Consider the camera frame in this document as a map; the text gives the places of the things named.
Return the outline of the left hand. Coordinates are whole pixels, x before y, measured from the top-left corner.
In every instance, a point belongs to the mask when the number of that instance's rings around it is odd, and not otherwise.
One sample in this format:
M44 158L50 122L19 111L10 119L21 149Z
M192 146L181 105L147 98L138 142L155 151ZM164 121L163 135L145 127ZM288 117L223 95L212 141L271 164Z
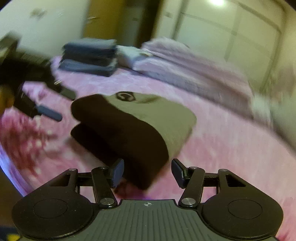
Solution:
M6 109L11 108L15 102L13 91L6 85L0 87L0 117L3 116Z

